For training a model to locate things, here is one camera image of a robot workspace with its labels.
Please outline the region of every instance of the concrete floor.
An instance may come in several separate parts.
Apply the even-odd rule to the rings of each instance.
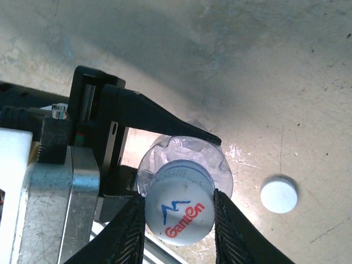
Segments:
[[[223,139],[233,201],[293,261],[351,263],[351,34],[351,0],[2,0],[0,79],[64,95],[79,64],[125,79]],[[154,137],[131,131],[126,163]],[[260,201],[277,173],[299,186],[283,215]],[[214,263],[212,243],[175,250]]]

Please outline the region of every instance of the blue logo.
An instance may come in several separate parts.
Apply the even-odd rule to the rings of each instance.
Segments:
[[[190,202],[191,201],[172,201],[171,202],[172,208],[166,205],[161,205],[161,211],[163,212],[163,216],[164,216],[164,226],[166,225],[167,210],[177,212],[178,211],[178,209],[176,209],[177,204],[189,204]]]

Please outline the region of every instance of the printed logo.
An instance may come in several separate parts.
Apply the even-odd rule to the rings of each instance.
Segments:
[[[176,208],[177,204],[189,204],[191,201],[172,201],[171,202],[171,207],[168,207],[166,205],[161,205],[161,211],[163,212],[164,216],[164,226],[166,225],[166,218],[167,218],[167,210],[178,212],[178,209]]]
[[[175,238],[179,233],[182,232],[186,226],[193,221],[194,218],[198,216],[200,212],[205,209],[204,205],[198,203],[194,208],[189,206],[186,208],[185,215],[182,217],[180,222],[174,226],[174,228],[168,227],[165,229],[165,234],[169,238]]]

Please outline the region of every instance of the white bottle cap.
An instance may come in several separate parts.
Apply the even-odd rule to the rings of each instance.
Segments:
[[[264,184],[260,198],[263,205],[274,213],[287,213],[297,204],[295,186],[282,177],[275,177]]]
[[[207,170],[192,161],[165,164],[145,199],[145,219],[153,234],[172,245],[203,239],[214,224],[214,184]]]

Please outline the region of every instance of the white plastic piece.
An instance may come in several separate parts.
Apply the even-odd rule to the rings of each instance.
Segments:
[[[5,191],[5,200],[0,223],[0,262],[10,263],[16,232],[18,208],[28,165],[32,133],[0,128],[0,189]]]
[[[191,245],[213,227],[214,186],[195,167],[186,167],[183,162],[164,165],[146,196],[146,223],[166,243]]]
[[[265,183],[260,197],[265,208],[274,213],[287,213],[298,201],[295,186],[282,177],[275,177]]]

